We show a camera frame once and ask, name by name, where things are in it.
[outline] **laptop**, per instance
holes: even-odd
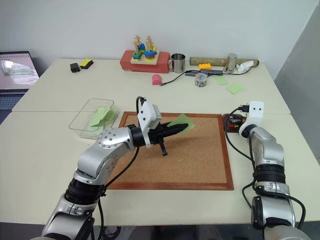
[[[0,123],[38,79],[28,51],[0,52]]]

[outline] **white table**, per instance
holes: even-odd
[[[279,93],[264,64],[250,72],[235,76],[225,75],[231,83],[239,83],[245,91],[232,95],[209,77],[206,87],[195,87],[194,77],[182,76],[165,86],[152,85],[154,73],[122,70],[118,60],[94,60],[89,69],[72,73],[70,64],[79,59],[58,59],[39,81],[13,108],[13,112],[77,112],[90,98],[114,100],[121,111],[134,111],[137,96],[146,97],[160,109],[171,113],[231,112],[249,101],[264,101],[266,114],[289,114],[290,110]],[[186,69],[198,66],[186,65]],[[160,74],[167,82],[177,73]]]
[[[162,112],[169,109],[172,109],[169,104],[160,108]],[[0,222],[46,223],[73,177],[80,154],[94,142],[68,129],[75,115],[75,112],[12,112],[0,125]],[[284,148],[286,181],[291,195],[304,203],[306,221],[319,221],[320,192],[314,188],[319,188],[320,167],[292,116],[265,114],[262,126]],[[248,153],[244,138],[236,134],[230,138]],[[101,199],[105,224],[249,223],[250,209],[241,188],[252,180],[252,166],[230,146],[228,153],[234,191],[109,190]],[[247,192],[251,199],[252,190]],[[294,204],[294,209],[300,219],[300,207]],[[98,225],[98,211],[94,217]]]

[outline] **cork board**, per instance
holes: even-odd
[[[161,113],[161,123],[175,120],[180,113]],[[195,127],[183,134],[166,137],[168,152],[162,156],[158,144],[140,147],[134,163],[108,189],[135,190],[233,190],[222,116],[185,113]],[[124,112],[119,127],[138,125],[135,112]],[[122,157],[109,180],[131,161],[135,151]]]

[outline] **stainless steel mug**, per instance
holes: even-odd
[[[228,59],[226,60],[226,64],[223,68],[225,73],[231,74],[234,72],[236,68],[237,55],[234,53],[230,53],[228,55]]]
[[[182,74],[185,71],[186,67],[186,56],[182,53],[172,54],[168,64],[169,69],[177,74]]]

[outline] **transparent tray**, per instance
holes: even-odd
[[[77,135],[84,139],[97,139],[100,134],[101,127],[89,127],[89,120],[91,116],[100,107],[110,106],[111,109],[116,111],[116,115],[113,121],[106,122],[103,126],[103,131],[112,128],[115,120],[117,119],[119,112],[115,107],[115,102],[108,99],[90,98],[85,105],[81,108],[80,112],[75,116],[72,122],[69,124],[69,129],[74,131]]]

